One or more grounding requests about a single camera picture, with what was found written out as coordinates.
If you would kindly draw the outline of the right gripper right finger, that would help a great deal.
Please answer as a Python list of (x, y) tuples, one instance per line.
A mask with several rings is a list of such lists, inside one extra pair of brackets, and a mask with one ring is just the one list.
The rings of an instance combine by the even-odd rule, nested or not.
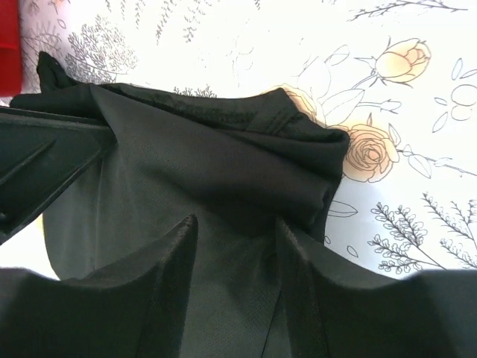
[(278, 267), (293, 357), (474, 357), (476, 272), (394, 280), (277, 222)]

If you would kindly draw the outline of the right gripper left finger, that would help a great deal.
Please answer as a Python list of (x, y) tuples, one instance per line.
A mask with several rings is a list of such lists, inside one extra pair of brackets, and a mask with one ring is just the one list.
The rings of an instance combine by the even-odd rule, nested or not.
[(1, 270), (3, 357), (178, 357), (198, 221), (82, 279)]

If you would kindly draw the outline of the black t shirt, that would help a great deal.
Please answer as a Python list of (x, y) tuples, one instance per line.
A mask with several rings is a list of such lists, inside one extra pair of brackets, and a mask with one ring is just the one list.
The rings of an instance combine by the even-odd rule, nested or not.
[(86, 277), (192, 214), (198, 250), (181, 356), (291, 356), (276, 222), (323, 239), (348, 135), (314, 123), (281, 87), (204, 98), (85, 84), (48, 54), (37, 70), (40, 93), (12, 108), (97, 119), (117, 141), (44, 212), (55, 274)]

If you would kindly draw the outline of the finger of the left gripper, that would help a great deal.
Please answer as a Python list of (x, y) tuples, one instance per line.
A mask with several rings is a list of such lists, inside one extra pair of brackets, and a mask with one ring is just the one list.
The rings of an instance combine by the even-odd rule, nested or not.
[(27, 227), (115, 148), (96, 119), (1, 108), (1, 242)]

